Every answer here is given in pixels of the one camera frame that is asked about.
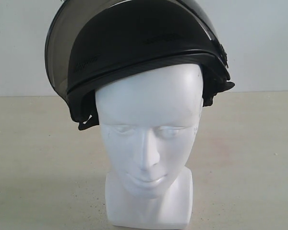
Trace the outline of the white mannequin head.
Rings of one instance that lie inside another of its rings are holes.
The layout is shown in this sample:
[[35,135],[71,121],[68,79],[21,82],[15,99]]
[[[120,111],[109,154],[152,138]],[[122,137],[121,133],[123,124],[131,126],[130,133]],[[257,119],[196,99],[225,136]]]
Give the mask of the white mannequin head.
[[193,203],[192,151],[203,108],[197,64],[136,74],[96,91],[101,136],[111,169],[108,220],[115,226],[183,230]]

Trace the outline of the black helmet with visor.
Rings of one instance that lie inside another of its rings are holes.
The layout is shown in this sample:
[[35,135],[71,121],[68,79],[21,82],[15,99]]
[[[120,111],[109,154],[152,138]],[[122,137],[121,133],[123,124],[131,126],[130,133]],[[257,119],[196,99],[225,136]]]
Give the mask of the black helmet with visor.
[[131,75],[197,64],[204,106],[235,85],[215,28],[194,0],[66,0],[44,57],[48,80],[81,131],[99,125],[96,90]]

